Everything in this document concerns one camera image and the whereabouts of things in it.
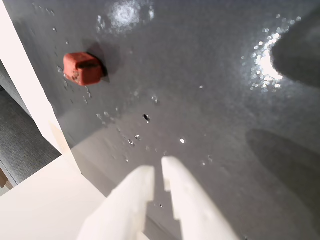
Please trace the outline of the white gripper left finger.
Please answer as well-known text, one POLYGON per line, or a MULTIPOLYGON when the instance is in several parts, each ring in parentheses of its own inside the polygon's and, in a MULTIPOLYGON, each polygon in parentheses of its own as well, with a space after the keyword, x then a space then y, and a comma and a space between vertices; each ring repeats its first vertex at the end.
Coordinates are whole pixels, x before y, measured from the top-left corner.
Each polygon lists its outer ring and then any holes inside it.
POLYGON ((155 168, 140 166, 112 190, 83 223, 79 240, 147 240, 148 203, 154 200, 155 168))

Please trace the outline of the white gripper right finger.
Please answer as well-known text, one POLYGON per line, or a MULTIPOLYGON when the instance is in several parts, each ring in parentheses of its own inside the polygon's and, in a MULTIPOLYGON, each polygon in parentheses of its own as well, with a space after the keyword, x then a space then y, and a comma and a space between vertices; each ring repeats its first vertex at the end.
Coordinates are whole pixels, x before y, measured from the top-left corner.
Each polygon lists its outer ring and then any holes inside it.
POLYGON ((164 190, 171 193, 173 217, 184 240, 239 240, 192 173, 173 156, 161 159, 164 190))

